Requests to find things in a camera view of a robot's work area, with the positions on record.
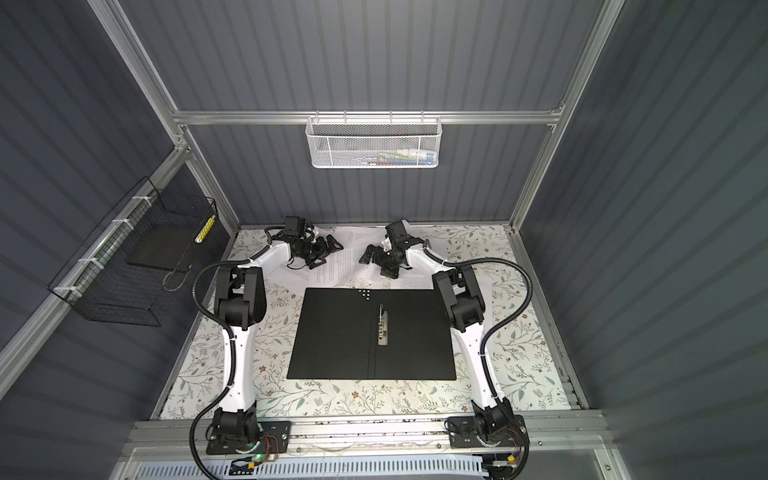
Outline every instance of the black mounting plate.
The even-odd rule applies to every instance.
[[[515,415],[515,421],[520,426],[525,427],[525,420],[523,420],[522,416]],[[452,449],[482,449],[487,446],[480,443],[480,440],[475,434],[475,417],[474,416],[448,417],[446,419],[446,422],[453,423],[454,425],[458,426],[458,429],[460,430],[460,432],[457,432],[455,435],[449,434]],[[512,439],[508,435],[504,437],[501,443],[495,446],[519,448],[522,445],[516,445],[515,442],[512,441]]]
[[[259,422],[262,429],[262,435],[271,435],[277,439],[277,452],[285,453],[288,451],[288,440],[290,439],[290,422]],[[209,440],[208,447],[205,449],[207,455],[239,455],[230,446],[219,442],[218,440]],[[275,452],[275,442],[270,439],[270,454]],[[266,443],[261,442],[254,453],[266,453]]]

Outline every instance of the yellow connector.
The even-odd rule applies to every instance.
[[[205,240],[205,236],[208,235],[208,232],[210,232],[210,228],[214,225],[214,222],[216,221],[216,215],[211,215],[208,221],[205,223],[205,226],[202,230],[197,234],[197,237],[194,239],[195,243],[203,243],[203,240]]]

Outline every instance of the floral pattern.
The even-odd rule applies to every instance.
[[[421,227],[422,238],[442,239],[451,261],[476,257],[513,260],[503,226]],[[261,230],[241,230],[230,258],[246,258],[266,242]],[[512,313],[525,296],[520,277],[498,264],[475,265],[479,281],[492,287],[493,322]],[[346,287],[388,288],[354,279]],[[269,303],[259,324],[253,358],[253,382],[262,417],[385,415],[467,412],[470,383],[466,364],[454,344],[456,380],[288,380],[293,339],[303,298],[266,281]],[[533,307],[501,329],[489,343],[492,365],[515,410],[570,409],[560,377],[539,328]],[[162,419],[191,419],[222,388],[223,344],[216,323],[203,319],[170,391]]]

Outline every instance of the black wire basket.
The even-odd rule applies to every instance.
[[[216,203],[156,189],[133,200],[139,203],[112,220],[111,234],[92,254],[73,256],[48,289],[88,320],[160,326],[175,299],[189,294],[190,270],[217,221]]]

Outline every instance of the white mesh basket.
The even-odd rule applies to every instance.
[[[434,168],[440,119],[421,123],[324,123],[310,118],[306,140],[317,168]]]

